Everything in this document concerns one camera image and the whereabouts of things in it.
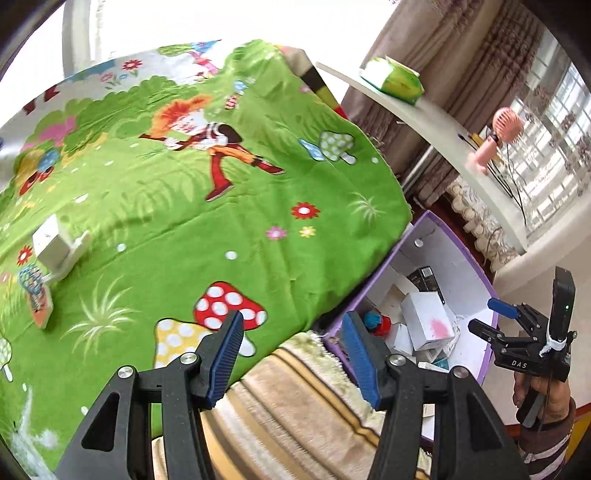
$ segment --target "small toy figure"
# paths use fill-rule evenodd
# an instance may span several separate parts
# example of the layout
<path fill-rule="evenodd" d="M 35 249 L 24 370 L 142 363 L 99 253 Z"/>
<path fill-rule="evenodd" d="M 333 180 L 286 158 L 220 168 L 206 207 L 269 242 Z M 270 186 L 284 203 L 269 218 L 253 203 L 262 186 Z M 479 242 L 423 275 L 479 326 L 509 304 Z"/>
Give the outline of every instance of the small toy figure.
<path fill-rule="evenodd" d="M 283 169 L 244 148 L 241 145 L 242 137 L 230 125 L 207 121 L 203 116 L 203 108 L 209 102 L 211 97 L 207 95 L 172 101 L 156 112 L 149 134 L 142 134 L 140 138 L 161 141 L 169 150 L 181 151 L 191 147 L 207 151 L 210 155 L 213 190 L 205 197 L 206 202 L 220 198 L 234 186 L 222 171 L 221 163 L 224 157 L 233 157 L 271 175 L 285 173 Z M 189 137 L 186 140 L 178 140 L 163 136 L 170 131 Z"/>

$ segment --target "bed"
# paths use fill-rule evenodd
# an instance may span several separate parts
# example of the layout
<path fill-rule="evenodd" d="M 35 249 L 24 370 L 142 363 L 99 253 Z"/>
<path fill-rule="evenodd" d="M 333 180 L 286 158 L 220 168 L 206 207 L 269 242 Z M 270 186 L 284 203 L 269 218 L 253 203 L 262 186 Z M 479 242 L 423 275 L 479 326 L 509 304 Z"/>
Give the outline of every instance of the bed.
<path fill-rule="evenodd" d="M 93 66 L 0 129 L 0 430 L 21 463 L 50 472 L 119 366 L 162 367 L 239 309 L 234 382 L 375 269 L 410 209 L 343 116 L 301 51 L 213 40 Z M 31 235 L 54 213 L 92 243 L 40 330 L 18 273 L 46 273 Z"/>

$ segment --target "flower print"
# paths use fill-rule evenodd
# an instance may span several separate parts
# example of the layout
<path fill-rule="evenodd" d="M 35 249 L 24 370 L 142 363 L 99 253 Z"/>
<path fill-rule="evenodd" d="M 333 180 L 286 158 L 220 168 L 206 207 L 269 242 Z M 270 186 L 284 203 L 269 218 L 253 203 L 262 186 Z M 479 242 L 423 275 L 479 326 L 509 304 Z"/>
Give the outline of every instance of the flower print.
<path fill-rule="evenodd" d="M 300 236 L 304 238 L 310 238 L 311 236 L 316 234 L 316 229 L 313 226 L 305 226 L 302 230 L 300 230 Z"/>
<path fill-rule="evenodd" d="M 24 247 L 21 252 L 18 254 L 17 258 L 17 265 L 22 267 L 25 263 L 29 261 L 29 258 L 33 255 L 33 249 L 27 245 Z"/>
<path fill-rule="evenodd" d="M 307 220 L 318 217 L 320 210 L 308 202 L 298 202 L 291 208 L 291 214 L 299 220 Z"/>
<path fill-rule="evenodd" d="M 279 228 L 278 226 L 273 226 L 271 229 L 267 230 L 267 238 L 269 240 L 279 240 L 281 238 L 285 238 L 287 236 L 287 231 Z"/>
<path fill-rule="evenodd" d="M 113 72 L 106 72 L 100 76 L 99 80 L 101 82 L 108 82 L 109 80 L 112 80 L 114 76 L 115 75 L 113 74 Z"/>
<path fill-rule="evenodd" d="M 124 70 L 135 70 L 142 66 L 141 60 L 128 60 L 126 61 L 121 68 Z"/>

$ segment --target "blue gripper pad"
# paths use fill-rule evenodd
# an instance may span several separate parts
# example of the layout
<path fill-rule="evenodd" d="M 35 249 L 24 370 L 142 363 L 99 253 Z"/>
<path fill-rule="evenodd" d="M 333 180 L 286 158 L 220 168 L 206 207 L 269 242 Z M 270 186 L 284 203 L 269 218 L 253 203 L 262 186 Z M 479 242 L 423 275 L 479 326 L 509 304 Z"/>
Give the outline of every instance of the blue gripper pad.
<path fill-rule="evenodd" d="M 343 316 L 342 335 L 363 398 L 374 410 L 385 410 L 389 399 L 382 395 L 381 386 L 389 380 L 386 360 L 390 351 L 386 343 L 370 335 L 354 311 Z"/>
<path fill-rule="evenodd" d="M 204 395 L 208 408 L 224 396 L 238 350 L 244 336 L 244 320 L 240 312 L 229 312 L 217 333 L 207 335 L 199 344 L 196 353 L 201 356 L 200 376 L 209 384 Z"/>
<path fill-rule="evenodd" d="M 486 304 L 493 312 L 500 313 L 503 317 L 517 320 L 519 312 L 513 305 L 509 305 L 499 299 L 490 299 Z"/>

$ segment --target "toy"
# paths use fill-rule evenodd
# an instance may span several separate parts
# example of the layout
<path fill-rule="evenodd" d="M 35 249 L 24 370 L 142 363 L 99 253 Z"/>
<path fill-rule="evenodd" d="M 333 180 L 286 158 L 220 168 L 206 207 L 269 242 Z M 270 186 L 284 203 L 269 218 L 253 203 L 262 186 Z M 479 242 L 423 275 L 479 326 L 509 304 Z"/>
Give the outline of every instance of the toy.
<path fill-rule="evenodd" d="M 43 282 L 43 272 L 35 264 L 27 265 L 18 273 L 18 281 L 27 292 L 33 322 L 44 329 L 53 312 L 53 301 L 49 288 Z"/>

